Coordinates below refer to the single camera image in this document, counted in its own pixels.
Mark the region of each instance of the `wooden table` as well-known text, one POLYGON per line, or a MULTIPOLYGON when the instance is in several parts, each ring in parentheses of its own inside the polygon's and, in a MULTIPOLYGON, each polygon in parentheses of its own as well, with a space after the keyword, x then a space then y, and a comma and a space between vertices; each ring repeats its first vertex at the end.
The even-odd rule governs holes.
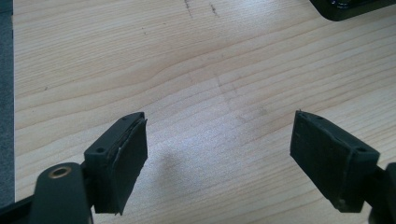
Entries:
POLYGON ((366 223, 290 157, 294 111, 396 161, 396 6, 332 22, 308 0, 16 0, 16 195, 148 118, 124 215, 95 223, 366 223))

